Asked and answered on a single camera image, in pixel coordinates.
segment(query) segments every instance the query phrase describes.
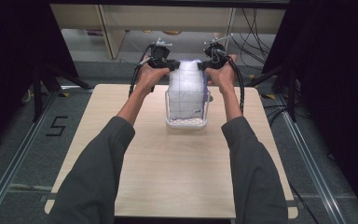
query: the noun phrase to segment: person's left hand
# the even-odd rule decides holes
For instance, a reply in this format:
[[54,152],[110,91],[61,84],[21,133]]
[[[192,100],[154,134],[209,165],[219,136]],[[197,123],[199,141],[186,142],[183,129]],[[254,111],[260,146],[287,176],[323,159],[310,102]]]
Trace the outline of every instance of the person's left hand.
[[144,93],[150,93],[151,89],[157,85],[158,81],[170,73],[169,68],[152,68],[145,63],[139,71],[138,83],[135,89],[140,89]]

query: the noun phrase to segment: metal rail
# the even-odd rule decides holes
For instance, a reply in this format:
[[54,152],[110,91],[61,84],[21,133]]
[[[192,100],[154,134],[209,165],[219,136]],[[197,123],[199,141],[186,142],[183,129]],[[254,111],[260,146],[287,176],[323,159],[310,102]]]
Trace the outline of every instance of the metal rail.
[[[277,95],[277,100],[280,105],[285,105],[285,101],[280,94]],[[301,157],[304,160],[308,172],[310,173],[310,177],[312,178],[315,188],[318,190],[319,195],[321,196],[322,202],[324,203],[324,207],[330,216],[330,219],[333,223],[347,223],[331,189],[328,187],[324,176],[319,169],[316,160],[313,158],[312,153],[308,148],[307,143],[301,134],[301,131],[298,129],[297,124],[292,122],[292,119],[287,112],[283,112],[282,114],[290,130],[290,133],[295,139]]]
[[119,5],[154,7],[247,7],[277,8],[312,7],[313,0],[48,0],[50,4]]
[[21,168],[21,164],[24,161],[32,143],[34,142],[34,139],[43,124],[46,114],[48,113],[48,110],[50,109],[50,106],[54,102],[54,100],[57,98],[58,93],[52,92],[49,94],[48,98],[46,99],[46,102],[44,103],[44,110],[39,117],[39,119],[36,122],[33,122],[31,125],[27,135],[23,139],[19,149],[17,150],[16,154],[14,155],[13,159],[10,162],[10,165],[5,170],[4,175],[0,179],[0,204],[4,200],[5,195],[7,193],[7,190],[10,187],[10,184],[14,177],[16,176],[17,172]]

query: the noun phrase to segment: gray sleeve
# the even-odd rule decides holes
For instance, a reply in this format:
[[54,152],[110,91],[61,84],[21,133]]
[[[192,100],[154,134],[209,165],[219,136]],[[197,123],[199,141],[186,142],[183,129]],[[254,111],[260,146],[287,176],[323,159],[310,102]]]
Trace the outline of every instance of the gray sleeve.
[[288,211],[275,164],[248,121],[223,125],[231,164],[236,224],[287,223]]
[[48,223],[113,223],[124,159],[135,130],[113,117],[86,146],[62,182]]

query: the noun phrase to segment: wooden tabletop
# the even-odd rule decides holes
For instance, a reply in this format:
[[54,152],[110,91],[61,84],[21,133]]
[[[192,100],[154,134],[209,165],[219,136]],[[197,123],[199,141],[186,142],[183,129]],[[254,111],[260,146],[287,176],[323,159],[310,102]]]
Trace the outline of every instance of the wooden tabletop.
[[[124,105],[129,85],[98,85],[77,128],[52,189],[57,193],[80,152]],[[221,131],[226,123],[223,98],[209,87],[213,101],[202,130],[167,127],[165,91],[156,86],[141,109],[124,158],[116,200],[118,217],[234,218],[229,150]],[[277,166],[288,202],[289,218],[298,214],[293,194],[256,89],[245,89],[244,116]],[[48,200],[48,213],[54,200]]]

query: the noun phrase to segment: gray floor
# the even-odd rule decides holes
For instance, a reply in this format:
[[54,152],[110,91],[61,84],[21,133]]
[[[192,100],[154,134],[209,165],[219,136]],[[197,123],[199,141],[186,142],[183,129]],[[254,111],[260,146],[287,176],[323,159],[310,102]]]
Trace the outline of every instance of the gray floor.
[[[98,83],[128,83],[131,77],[133,63],[141,56],[141,51],[151,42],[161,37],[167,42],[172,42],[172,59],[199,58],[204,60],[202,52],[205,49],[204,41],[211,40],[213,34],[186,33],[179,35],[166,35],[159,31],[145,33],[143,31],[129,31],[126,34],[117,58],[110,60],[107,57],[106,48],[101,36],[87,35],[83,30],[62,30],[68,49],[76,62],[76,68],[80,77],[89,84]],[[242,43],[238,34],[234,38]],[[274,35],[261,35],[263,42],[270,46]],[[256,49],[253,53],[262,57]],[[240,54],[235,44],[230,41],[228,53]],[[260,68],[262,63],[247,55],[242,55],[241,71],[245,74],[245,82],[250,81],[250,75],[260,76],[260,71],[244,66],[245,64]],[[270,87],[274,78],[260,84],[260,94],[270,94]],[[61,80],[61,84],[70,84]],[[49,110],[47,118],[37,135],[34,143],[25,158],[12,188],[10,188],[0,206],[0,223],[46,223],[47,215],[44,213],[45,199],[48,190],[52,187],[55,177],[60,171],[66,151],[71,144],[77,125],[87,106],[90,93],[70,93],[68,97],[57,98]],[[274,99],[263,98],[264,106],[276,105]],[[0,134],[2,145],[0,146],[0,178],[4,174],[13,155],[16,153],[22,138],[31,126],[33,117],[33,101],[24,104],[13,116],[4,132]],[[266,108],[266,115],[276,110],[276,107]],[[348,223],[358,223],[358,201],[353,194],[344,176],[334,161],[327,158],[328,148],[319,135],[312,122],[311,116],[305,107],[297,107],[297,125],[303,133],[310,150],[324,174],[325,180],[332,190]],[[50,125],[57,116],[66,116],[60,119],[59,125],[65,126],[62,136],[48,137],[49,133],[56,133]],[[331,223],[324,204],[316,190],[308,170],[298,152],[295,141],[290,134],[282,115],[276,118],[271,126],[277,147],[280,151],[284,170],[289,182],[296,188],[300,196],[320,223]],[[290,223],[314,223],[304,205],[295,195],[298,202],[299,215]]]

